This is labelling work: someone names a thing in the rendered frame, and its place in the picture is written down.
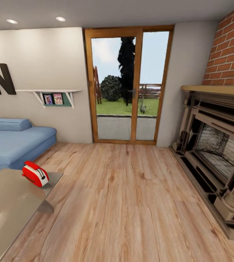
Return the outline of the radio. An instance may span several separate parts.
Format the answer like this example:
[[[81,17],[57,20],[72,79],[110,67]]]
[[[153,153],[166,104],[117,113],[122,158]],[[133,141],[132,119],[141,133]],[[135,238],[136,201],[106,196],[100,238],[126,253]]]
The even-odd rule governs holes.
[[[29,181],[38,187],[44,186],[48,181],[47,172],[39,167],[38,165],[31,163],[30,161],[24,162],[23,176],[25,176]]]

